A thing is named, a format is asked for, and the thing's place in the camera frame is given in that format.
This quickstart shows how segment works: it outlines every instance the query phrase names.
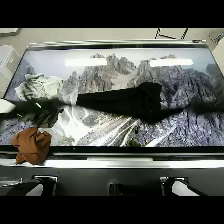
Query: white cloth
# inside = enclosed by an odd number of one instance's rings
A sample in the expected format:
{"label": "white cloth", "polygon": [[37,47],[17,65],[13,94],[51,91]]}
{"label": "white cloth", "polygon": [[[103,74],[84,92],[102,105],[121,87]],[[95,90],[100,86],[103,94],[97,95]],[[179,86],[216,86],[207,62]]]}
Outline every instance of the white cloth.
{"label": "white cloth", "polygon": [[62,85],[62,79],[55,76],[45,77],[42,73],[36,75],[27,74],[25,77],[26,82],[15,88],[17,96],[22,100],[26,100],[26,97],[29,99],[41,97],[55,98],[57,97],[59,87]]}

